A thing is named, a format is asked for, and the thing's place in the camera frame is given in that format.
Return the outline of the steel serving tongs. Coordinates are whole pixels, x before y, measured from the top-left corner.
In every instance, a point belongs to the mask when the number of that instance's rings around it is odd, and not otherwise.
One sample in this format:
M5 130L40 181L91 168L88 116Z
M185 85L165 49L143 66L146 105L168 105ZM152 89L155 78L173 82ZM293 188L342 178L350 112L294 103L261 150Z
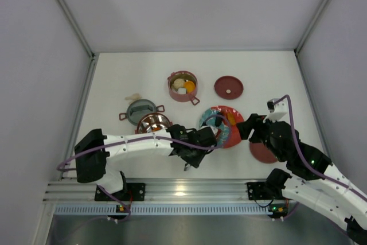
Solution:
M185 172L191 168L199 168L204 158L214 150L229 147L232 133L230 128L224 125L221 127L202 125L199 130L190 129L188 136L190 144L204 149L190 148L191 152L181 157L185 161Z

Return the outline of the white sushi roll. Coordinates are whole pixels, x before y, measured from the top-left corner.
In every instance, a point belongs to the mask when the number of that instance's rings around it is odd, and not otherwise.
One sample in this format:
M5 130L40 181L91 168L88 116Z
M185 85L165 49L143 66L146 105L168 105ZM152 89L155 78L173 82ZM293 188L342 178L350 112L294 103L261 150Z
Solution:
M179 89L177 90L177 92L178 92L178 94L180 94L180 95L184 95L184 94L186 94L186 93L187 93L187 90L186 90L186 88L181 87L181 88L179 88Z

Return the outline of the orange half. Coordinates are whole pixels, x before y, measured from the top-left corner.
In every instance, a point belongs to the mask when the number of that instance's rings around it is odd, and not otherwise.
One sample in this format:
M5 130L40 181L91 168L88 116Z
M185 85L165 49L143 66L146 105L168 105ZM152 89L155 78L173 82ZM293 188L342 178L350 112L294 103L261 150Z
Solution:
M192 93L196 89L195 83L190 80L184 82L183 86L186 89L187 94Z

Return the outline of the steamed bun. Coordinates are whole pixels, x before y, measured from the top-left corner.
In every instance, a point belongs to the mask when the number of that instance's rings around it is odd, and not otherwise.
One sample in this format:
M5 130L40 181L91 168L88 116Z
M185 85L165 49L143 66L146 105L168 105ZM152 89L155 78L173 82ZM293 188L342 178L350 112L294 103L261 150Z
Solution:
M173 88L175 90L178 90L180 88L184 88L184 85L185 85L185 80L181 79L181 78L175 79L174 82L173 82Z

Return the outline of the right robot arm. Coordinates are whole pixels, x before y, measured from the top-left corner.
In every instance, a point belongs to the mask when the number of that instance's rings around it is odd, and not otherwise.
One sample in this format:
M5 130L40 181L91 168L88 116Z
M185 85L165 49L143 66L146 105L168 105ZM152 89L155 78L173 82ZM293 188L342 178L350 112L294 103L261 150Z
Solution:
M252 114L237 124L241 139L262 143L286 170L274 169L263 184L269 196L295 200L324 215L357 244L366 244L366 193L316 147L300 141L292 123Z

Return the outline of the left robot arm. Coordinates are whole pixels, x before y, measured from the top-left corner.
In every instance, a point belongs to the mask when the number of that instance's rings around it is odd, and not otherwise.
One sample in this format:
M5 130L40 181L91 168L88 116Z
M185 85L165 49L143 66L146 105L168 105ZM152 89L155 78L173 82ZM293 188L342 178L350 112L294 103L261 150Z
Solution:
M123 165L128 158L178 156L187 166L198 168L216 146L209 126L196 130L176 124L125 136L104 135L101 129L94 129L75 146L77 182L94 183L113 194L126 190Z

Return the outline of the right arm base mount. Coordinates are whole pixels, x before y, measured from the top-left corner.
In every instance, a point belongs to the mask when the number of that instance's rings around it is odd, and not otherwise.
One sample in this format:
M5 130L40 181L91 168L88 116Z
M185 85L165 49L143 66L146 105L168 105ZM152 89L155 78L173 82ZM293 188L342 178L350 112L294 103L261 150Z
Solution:
M282 190L289 178L289 173L274 169L264 181L247 182L248 198L253 201L284 199Z

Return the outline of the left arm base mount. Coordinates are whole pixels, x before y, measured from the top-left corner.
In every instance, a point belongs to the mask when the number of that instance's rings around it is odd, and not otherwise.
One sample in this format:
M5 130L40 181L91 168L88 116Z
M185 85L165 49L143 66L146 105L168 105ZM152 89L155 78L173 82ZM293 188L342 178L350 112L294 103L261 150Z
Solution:
M123 181L123 189L115 193L110 193L120 201L144 201L146 184L144 182L127 182L123 172L120 172ZM99 187L95 191L95 201L113 201L109 195L105 194Z

